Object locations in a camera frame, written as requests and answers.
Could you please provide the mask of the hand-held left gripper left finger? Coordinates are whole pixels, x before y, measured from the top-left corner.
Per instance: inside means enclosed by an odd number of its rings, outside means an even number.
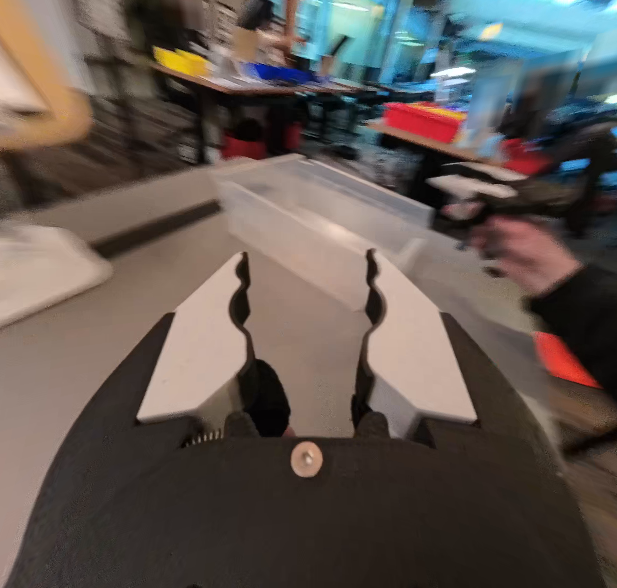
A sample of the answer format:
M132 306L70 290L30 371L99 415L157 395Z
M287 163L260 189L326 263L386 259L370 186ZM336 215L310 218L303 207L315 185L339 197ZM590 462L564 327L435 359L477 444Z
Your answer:
M136 414L141 424L196 418L211 435L249 403L254 349L245 328L251 311L248 253L230 257L172 313L171 324Z

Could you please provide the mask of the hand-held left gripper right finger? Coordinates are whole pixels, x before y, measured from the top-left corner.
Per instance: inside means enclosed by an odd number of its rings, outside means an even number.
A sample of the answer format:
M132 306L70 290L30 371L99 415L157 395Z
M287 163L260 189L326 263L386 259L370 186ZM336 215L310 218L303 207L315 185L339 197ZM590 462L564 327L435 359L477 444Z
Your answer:
M382 253L366 252L370 322L360 348L351 416L380 413L392 438L411 438L425 420L478 420L445 317Z

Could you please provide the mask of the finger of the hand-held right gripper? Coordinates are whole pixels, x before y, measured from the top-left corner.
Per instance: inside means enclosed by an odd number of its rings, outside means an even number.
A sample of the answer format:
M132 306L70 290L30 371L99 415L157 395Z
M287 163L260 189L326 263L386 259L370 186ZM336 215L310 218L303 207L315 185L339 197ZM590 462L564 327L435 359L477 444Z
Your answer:
M483 162L451 162L441 166L444 175L458 175L484 182L522 182L528 176Z
M520 175L499 179L492 175L479 178L456 174L431 177L426 183L457 199L471 200L485 197L504 201L514 199L518 195L518 191L513 186L520 184Z

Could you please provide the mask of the clear plastic bin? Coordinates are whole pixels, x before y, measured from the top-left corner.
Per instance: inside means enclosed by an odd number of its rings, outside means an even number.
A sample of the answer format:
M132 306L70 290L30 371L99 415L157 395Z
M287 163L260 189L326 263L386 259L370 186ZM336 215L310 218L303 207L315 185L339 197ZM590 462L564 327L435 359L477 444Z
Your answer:
M407 273L433 209L320 161L227 162L213 176L237 239L351 311L368 298L366 252Z

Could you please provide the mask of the person's right forearm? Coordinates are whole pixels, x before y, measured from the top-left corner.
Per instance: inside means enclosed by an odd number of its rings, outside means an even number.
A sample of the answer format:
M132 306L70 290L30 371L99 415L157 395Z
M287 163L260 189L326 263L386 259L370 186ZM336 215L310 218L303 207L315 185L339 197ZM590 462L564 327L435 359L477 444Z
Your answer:
M527 306L616 400L616 273L584 266Z

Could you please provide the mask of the yellow box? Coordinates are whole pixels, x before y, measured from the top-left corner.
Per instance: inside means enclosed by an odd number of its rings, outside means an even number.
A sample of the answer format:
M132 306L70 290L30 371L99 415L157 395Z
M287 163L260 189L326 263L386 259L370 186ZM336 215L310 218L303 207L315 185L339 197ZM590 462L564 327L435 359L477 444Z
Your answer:
M168 50L154 45L152 54L160 66L184 75L205 77L210 73L210 63L196 53Z

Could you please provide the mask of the person's right hand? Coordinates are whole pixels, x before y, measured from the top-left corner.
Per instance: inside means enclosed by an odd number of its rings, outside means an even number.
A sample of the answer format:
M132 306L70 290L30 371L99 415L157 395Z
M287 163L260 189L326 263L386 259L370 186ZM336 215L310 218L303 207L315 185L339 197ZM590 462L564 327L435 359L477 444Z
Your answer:
M472 232L472 246L529 297L550 293L584 267L540 223L493 215Z

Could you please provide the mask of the wooden work table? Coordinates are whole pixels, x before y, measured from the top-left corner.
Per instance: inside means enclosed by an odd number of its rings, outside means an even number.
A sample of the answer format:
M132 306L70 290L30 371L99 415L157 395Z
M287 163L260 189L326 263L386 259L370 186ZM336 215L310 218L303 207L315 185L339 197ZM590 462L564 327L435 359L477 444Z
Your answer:
M393 149L402 146L411 152L420 154L418 169L407 185L405 195L433 209L439 209L444 205L445 195L430 186L428 178L440 174L443 165L463 161L479 162L496 167L502 165L501 162L491 158L482 158L467 148L460 148L453 144L438 142L390 127L381 119L369 120L365 125L381 136L383 146Z
M326 83L290 84L264 82L255 77L246 80L238 77L221 78L188 75L170 69L156 61L149 63L151 70L189 89L197 101L196 125L191 134L197 144L197 164L212 164L208 156L211 149L220 147L219 107L236 110L244 106L292 106L301 101L311 106L326 105L330 108L344 99L357 100L375 96L377 88L340 80Z

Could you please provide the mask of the red plastic bin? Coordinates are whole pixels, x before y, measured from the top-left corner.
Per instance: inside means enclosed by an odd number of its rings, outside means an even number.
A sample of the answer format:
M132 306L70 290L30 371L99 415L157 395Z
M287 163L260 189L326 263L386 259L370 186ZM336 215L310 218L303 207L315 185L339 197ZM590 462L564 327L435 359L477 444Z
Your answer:
M467 117L467 111L428 101L387 103L382 113L382 121L389 127L445 144L456 139Z

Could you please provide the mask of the red flat object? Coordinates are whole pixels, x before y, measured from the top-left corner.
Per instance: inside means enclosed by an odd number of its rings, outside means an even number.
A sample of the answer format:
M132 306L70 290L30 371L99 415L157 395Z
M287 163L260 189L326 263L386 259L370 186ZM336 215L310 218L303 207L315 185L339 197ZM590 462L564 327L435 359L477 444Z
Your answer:
M539 362L551 376L590 388L601 388L561 338L544 331L535 331L531 337Z

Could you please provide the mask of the blue storage bin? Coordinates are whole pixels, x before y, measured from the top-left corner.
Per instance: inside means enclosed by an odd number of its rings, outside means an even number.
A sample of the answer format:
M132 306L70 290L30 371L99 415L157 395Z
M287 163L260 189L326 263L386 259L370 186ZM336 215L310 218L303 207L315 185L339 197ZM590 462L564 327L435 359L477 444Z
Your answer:
M310 71L304 72L295 68L264 63L250 63L248 68L251 75L265 82L289 85L305 85L318 82L318 78Z

